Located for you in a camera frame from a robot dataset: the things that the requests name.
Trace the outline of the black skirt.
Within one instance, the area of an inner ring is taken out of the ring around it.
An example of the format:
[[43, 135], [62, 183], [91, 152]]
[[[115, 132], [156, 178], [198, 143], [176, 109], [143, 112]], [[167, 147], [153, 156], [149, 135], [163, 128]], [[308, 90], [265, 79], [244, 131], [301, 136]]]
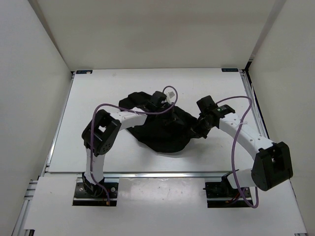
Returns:
[[[158, 113], [171, 106], [165, 101], [161, 108], [155, 109], [149, 102], [151, 96], [143, 91], [133, 92], [119, 101], [119, 107], [130, 110], [136, 107], [145, 112]], [[162, 115], [148, 115], [143, 125], [127, 130], [139, 142], [156, 152], [175, 153], [183, 150], [193, 138], [191, 127], [196, 121], [197, 118], [174, 106]]]

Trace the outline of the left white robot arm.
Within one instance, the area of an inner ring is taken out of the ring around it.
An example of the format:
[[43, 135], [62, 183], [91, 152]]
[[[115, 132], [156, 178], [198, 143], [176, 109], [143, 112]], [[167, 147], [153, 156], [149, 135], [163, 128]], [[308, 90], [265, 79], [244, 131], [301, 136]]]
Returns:
[[175, 143], [185, 129], [177, 101], [178, 92], [172, 87], [170, 92], [156, 91], [152, 95], [142, 91], [131, 93], [119, 101], [116, 113], [104, 110], [111, 104], [96, 107], [92, 120], [82, 133], [87, 152], [87, 167], [82, 177], [91, 196], [97, 197], [105, 189], [105, 155], [120, 131], [127, 130], [137, 141], [156, 152], [175, 152]]

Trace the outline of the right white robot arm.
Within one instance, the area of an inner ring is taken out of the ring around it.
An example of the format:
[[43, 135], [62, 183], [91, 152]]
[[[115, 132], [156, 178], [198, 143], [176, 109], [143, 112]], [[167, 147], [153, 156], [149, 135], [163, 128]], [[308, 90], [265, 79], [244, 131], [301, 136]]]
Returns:
[[231, 197], [244, 187], [268, 191], [293, 177], [288, 145], [261, 136], [248, 124], [241, 122], [239, 115], [230, 106], [210, 105], [200, 108], [195, 133], [207, 136], [214, 127], [231, 136], [253, 159], [252, 168], [230, 173], [223, 178], [221, 191], [224, 195]]

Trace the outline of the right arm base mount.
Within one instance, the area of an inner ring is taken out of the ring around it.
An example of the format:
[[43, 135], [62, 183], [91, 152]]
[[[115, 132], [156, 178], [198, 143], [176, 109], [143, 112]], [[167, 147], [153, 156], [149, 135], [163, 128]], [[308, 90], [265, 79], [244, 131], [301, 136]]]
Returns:
[[233, 189], [222, 182], [205, 182], [207, 208], [243, 208], [249, 207], [238, 189]]

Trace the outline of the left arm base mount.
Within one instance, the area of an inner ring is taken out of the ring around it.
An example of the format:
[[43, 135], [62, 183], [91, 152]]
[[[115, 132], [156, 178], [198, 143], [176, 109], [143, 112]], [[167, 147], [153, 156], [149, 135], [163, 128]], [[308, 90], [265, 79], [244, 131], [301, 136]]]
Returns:
[[103, 182], [108, 192], [109, 199], [102, 187], [96, 185], [96, 191], [92, 191], [82, 180], [77, 180], [72, 200], [73, 206], [91, 207], [116, 207], [118, 199], [118, 182]]

